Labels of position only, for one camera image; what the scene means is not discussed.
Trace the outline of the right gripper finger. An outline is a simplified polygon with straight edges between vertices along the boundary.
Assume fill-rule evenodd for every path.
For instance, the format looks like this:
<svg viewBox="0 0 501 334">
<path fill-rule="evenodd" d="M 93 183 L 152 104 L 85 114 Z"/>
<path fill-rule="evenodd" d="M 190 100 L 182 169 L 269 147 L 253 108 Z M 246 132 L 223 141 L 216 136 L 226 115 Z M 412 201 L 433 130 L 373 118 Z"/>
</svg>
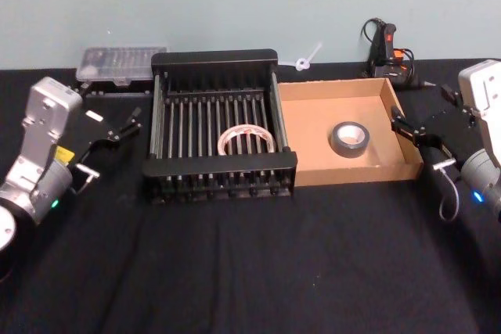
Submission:
<svg viewBox="0 0 501 334">
<path fill-rule="evenodd" d="M 391 130 L 411 141 L 415 147 L 429 146 L 426 128 L 411 124 L 397 106 L 391 107 Z"/>
<path fill-rule="evenodd" d="M 453 106 L 462 106 L 463 97 L 460 92 L 449 87 L 447 84 L 441 86 L 441 95 L 444 100 L 451 103 Z"/>
</svg>

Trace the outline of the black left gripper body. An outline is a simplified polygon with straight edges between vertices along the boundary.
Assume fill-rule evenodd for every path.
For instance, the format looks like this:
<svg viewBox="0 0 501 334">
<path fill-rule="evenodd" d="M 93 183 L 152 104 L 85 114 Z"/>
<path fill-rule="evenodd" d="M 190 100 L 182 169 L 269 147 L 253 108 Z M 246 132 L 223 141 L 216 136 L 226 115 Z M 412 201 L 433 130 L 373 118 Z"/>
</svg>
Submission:
<svg viewBox="0 0 501 334">
<path fill-rule="evenodd" d="M 117 129 L 104 116 L 82 108 L 72 117 L 59 139 L 55 160 L 67 167 L 83 163 L 100 148 L 114 147 L 120 140 Z"/>
</svg>

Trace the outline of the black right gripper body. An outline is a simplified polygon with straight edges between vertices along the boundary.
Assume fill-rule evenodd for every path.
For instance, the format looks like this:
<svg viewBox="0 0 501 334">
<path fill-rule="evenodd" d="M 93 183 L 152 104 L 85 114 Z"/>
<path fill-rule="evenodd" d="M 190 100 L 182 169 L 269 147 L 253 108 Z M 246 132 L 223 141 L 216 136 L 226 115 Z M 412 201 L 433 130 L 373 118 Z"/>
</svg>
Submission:
<svg viewBox="0 0 501 334">
<path fill-rule="evenodd" d="M 457 163 L 465 163 L 484 148 L 478 124 L 466 110 L 442 110 L 428 117 L 422 124 L 424 142 L 420 149 L 437 149 Z"/>
</svg>

